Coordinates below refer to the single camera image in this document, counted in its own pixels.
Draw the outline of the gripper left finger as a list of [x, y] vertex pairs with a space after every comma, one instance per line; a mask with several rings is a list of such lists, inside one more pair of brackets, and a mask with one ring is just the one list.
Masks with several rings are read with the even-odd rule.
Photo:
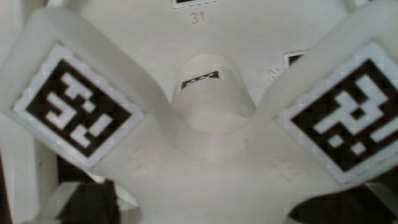
[[121, 224], [114, 183], [81, 183], [57, 214], [61, 224]]

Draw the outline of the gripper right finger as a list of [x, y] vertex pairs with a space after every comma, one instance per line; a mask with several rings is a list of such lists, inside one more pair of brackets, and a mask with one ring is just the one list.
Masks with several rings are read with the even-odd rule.
[[398, 215], [367, 185], [306, 200], [288, 218], [292, 224], [398, 224]]

